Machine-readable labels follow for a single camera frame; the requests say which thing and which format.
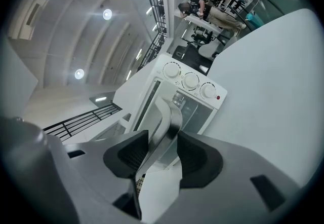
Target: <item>glass panel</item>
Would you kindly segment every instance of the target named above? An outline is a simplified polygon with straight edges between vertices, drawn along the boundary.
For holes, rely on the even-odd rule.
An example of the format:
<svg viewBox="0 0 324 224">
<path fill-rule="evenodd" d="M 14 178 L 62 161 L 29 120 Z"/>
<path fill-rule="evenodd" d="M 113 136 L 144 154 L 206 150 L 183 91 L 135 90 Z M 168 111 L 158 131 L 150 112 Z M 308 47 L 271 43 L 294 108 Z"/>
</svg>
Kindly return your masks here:
<svg viewBox="0 0 324 224">
<path fill-rule="evenodd" d="M 181 92 L 175 94 L 172 102 L 182 113 L 181 130 L 183 131 L 198 133 L 213 111 L 211 108 L 206 107 Z"/>
<path fill-rule="evenodd" d="M 211 108 L 206 107 L 181 92 L 175 94 L 172 102 L 182 113 L 181 130 L 192 133 L 198 133 L 213 111 Z M 158 162 L 164 167 L 167 167 L 177 158 L 177 156 L 177 139 L 174 139 Z"/>
<path fill-rule="evenodd" d="M 145 103 L 145 106 L 144 106 L 144 108 L 142 110 L 142 113 L 140 115 L 140 118 L 138 119 L 138 121 L 136 123 L 136 126 L 134 128 L 134 131 L 138 130 L 138 127 L 140 126 L 140 124 L 142 122 L 142 119 L 144 118 L 144 115 L 145 115 L 145 113 L 146 113 L 146 111 L 147 111 L 147 109 L 148 109 L 148 107 L 149 107 L 149 105 L 150 105 L 150 103 L 151 103 L 151 101 L 152 101 L 152 99 L 153 99 L 153 97 L 154 97 L 154 95 L 155 95 L 158 87 L 160 86 L 160 83 L 161 83 L 160 81 L 156 81 L 156 83 L 155 83 L 155 85 L 153 87 L 153 90 L 151 91 L 150 95 L 148 96 L 148 99 L 147 99 L 147 101 Z"/>
<path fill-rule="evenodd" d="M 118 135 L 122 135 L 125 133 L 126 128 L 122 126 L 120 123 L 115 123 L 110 126 L 108 129 L 95 136 L 92 140 L 106 139 Z"/>
</svg>

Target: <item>ceiling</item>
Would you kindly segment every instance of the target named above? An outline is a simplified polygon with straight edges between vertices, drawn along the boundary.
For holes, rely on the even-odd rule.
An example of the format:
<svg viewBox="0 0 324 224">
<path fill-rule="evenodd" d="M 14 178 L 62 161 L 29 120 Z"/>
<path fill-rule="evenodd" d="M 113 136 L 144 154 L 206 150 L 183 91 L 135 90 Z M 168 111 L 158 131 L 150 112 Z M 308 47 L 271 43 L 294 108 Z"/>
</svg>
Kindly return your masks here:
<svg viewBox="0 0 324 224">
<path fill-rule="evenodd" d="M 29 2 L 32 0 L 16 0 L 7 32 L 10 26 L 20 25 L 17 21 L 24 18 L 23 10 L 31 9 Z M 38 90 L 121 85 L 130 70 L 136 72 L 156 35 L 154 18 L 146 14 L 149 7 L 148 0 L 48 0 L 32 19 L 30 39 L 13 38 L 9 33 L 8 38 L 38 79 Z M 103 19 L 105 9 L 112 10 L 110 20 Z M 137 61 L 140 49 L 143 54 Z M 81 80 L 74 77 L 79 68 L 85 72 Z"/>
</svg>

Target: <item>recessed light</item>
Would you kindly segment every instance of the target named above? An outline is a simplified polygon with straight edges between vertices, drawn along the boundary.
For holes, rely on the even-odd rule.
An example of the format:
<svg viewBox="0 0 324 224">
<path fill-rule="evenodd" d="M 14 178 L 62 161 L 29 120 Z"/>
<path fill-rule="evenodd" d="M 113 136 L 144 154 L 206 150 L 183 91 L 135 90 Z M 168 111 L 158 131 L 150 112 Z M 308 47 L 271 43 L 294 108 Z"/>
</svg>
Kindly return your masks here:
<svg viewBox="0 0 324 224">
<path fill-rule="evenodd" d="M 140 52 L 138 52 L 137 57 L 136 57 L 136 60 L 138 60 L 141 57 L 140 56 L 141 52 L 142 52 L 142 49 L 140 50 Z"/>
<path fill-rule="evenodd" d="M 131 72 L 132 72 L 132 70 L 130 70 L 130 72 L 128 73 L 128 76 L 127 76 L 127 78 L 126 78 L 126 81 L 128 80 L 128 78 L 130 77 L 130 75 L 131 75 Z"/>
<path fill-rule="evenodd" d="M 150 7 L 150 8 L 147 10 L 146 14 L 149 14 L 149 13 L 151 12 L 151 10 L 152 10 L 152 7 Z"/>
<path fill-rule="evenodd" d="M 186 32 L 187 32 L 187 30 L 185 30 L 184 32 L 183 32 L 183 35 L 182 35 L 182 37 L 181 38 L 183 38 L 183 36 L 186 34 Z"/>
<path fill-rule="evenodd" d="M 77 78 L 78 80 L 80 80 L 84 75 L 85 75 L 85 71 L 83 71 L 82 69 L 78 69 L 74 73 L 74 77 Z"/>
<path fill-rule="evenodd" d="M 111 16 L 112 16 L 112 11 L 110 9 L 106 9 L 103 11 L 102 13 L 102 17 L 105 19 L 105 20 L 109 20 L 111 19 Z"/>
<path fill-rule="evenodd" d="M 101 98 L 96 99 L 96 102 L 97 101 L 102 101 L 102 100 L 105 100 L 105 99 L 107 99 L 107 97 L 101 97 Z"/>
</svg>

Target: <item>control knob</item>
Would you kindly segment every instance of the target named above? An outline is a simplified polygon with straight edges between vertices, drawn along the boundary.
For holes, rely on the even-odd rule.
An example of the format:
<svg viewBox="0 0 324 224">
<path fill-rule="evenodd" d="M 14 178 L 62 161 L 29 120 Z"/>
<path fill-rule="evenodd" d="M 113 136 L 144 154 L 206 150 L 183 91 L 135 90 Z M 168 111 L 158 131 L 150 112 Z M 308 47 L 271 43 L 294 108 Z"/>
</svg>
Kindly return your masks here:
<svg viewBox="0 0 324 224">
<path fill-rule="evenodd" d="M 182 84 L 184 88 L 186 88 L 189 91 L 192 91 L 197 88 L 197 85 L 199 84 L 199 78 L 196 74 L 192 72 L 187 73 L 182 80 Z"/>
<path fill-rule="evenodd" d="M 201 88 L 202 95 L 205 98 L 213 98 L 216 94 L 216 89 L 212 84 L 204 84 Z"/>
<path fill-rule="evenodd" d="M 179 67 L 174 63 L 168 63 L 164 67 L 164 73 L 170 78 L 174 78 L 179 74 Z"/>
</svg>

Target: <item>oven door handle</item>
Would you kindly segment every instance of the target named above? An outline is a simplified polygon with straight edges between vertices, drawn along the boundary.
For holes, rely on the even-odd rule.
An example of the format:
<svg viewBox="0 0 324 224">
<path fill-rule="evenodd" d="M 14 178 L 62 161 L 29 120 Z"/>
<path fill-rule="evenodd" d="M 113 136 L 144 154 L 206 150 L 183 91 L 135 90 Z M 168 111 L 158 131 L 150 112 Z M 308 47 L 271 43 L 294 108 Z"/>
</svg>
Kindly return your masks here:
<svg viewBox="0 0 324 224">
<path fill-rule="evenodd" d="M 161 112 L 162 119 L 159 127 L 148 142 L 148 153 L 137 171 L 137 180 L 165 153 L 182 126 L 181 111 L 171 101 L 158 96 L 155 105 Z"/>
</svg>

